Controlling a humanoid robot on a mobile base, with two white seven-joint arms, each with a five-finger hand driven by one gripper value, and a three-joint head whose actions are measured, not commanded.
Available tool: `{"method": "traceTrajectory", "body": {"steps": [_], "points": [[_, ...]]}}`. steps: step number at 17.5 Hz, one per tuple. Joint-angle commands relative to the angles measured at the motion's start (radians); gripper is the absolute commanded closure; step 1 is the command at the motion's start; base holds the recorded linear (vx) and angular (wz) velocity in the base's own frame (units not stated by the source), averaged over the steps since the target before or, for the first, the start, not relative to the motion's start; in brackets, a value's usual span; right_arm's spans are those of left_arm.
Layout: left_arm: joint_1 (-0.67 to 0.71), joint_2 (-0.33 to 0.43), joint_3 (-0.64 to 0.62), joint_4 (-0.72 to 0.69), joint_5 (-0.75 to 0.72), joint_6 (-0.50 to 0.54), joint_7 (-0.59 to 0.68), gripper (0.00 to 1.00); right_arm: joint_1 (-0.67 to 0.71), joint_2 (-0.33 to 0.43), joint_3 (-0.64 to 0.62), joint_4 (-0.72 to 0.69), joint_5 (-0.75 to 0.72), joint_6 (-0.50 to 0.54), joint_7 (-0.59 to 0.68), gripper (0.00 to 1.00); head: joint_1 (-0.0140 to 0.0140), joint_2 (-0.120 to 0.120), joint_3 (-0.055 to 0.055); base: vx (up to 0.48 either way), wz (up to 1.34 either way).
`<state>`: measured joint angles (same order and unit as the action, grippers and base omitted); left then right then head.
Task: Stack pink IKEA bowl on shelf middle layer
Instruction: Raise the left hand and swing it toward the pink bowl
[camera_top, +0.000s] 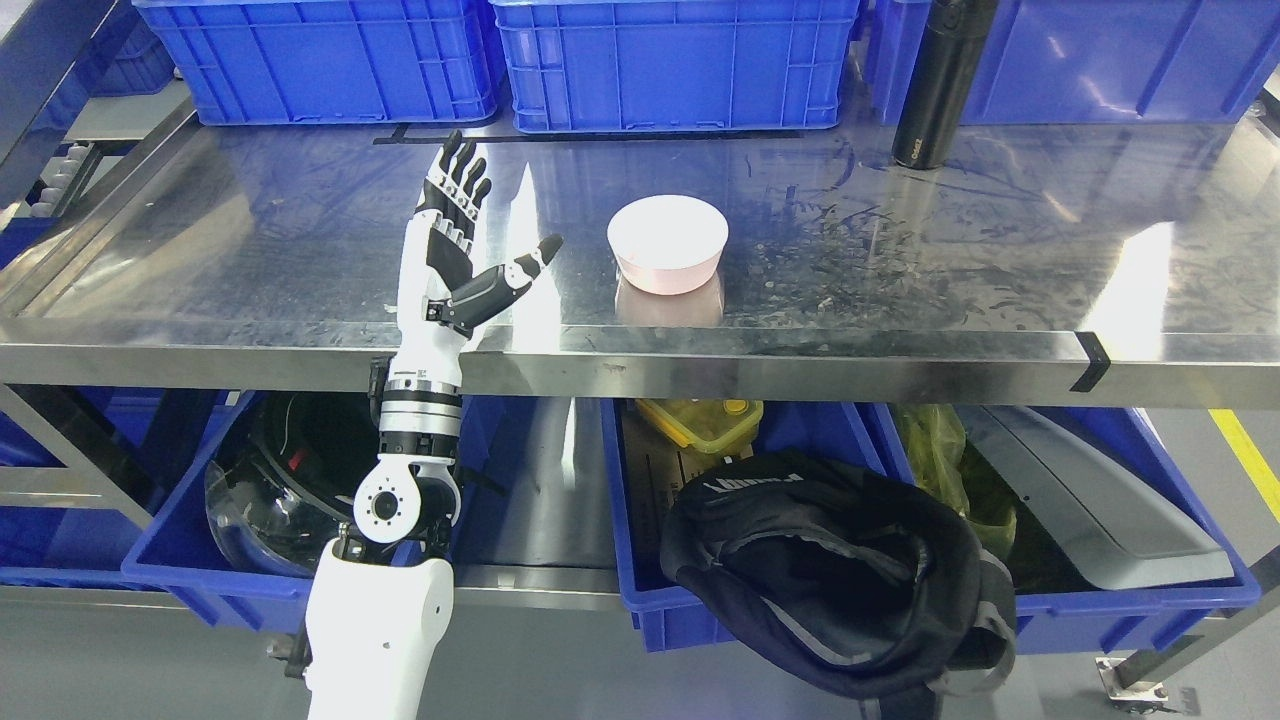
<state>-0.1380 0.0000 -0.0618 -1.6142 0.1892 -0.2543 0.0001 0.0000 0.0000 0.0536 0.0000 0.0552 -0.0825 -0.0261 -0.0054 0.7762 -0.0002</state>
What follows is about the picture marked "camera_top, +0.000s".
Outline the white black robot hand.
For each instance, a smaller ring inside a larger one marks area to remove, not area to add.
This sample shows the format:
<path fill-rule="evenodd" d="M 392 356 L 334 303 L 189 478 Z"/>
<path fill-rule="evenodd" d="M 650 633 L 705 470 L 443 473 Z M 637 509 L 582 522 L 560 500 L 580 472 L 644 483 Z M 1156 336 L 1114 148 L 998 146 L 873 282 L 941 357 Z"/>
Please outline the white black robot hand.
<path fill-rule="evenodd" d="M 453 131 L 433 159 L 404 228 L 393 380 L 461 386 L 460 356 L 474 332 L 521 300 L 562 249 L 563 237 L 550 234 L 524 255 L 475 270 L 470 252 L 490 191 L 486 159 Z"/>

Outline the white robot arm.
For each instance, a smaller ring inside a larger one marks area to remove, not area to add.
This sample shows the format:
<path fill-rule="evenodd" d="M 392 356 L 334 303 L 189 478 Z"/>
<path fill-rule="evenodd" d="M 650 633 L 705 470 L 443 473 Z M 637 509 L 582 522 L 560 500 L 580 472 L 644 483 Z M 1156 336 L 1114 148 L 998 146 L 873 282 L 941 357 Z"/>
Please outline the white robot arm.
<path fill-rule="evenodd" d="M 352 530 L 323 551 L 305 614 L 311 719 L 415 719 L 454 607 L 447 560 L 461 510 L 453 477 L 457 360 L 397 354 L 379 395 L 378 460 Z"/>

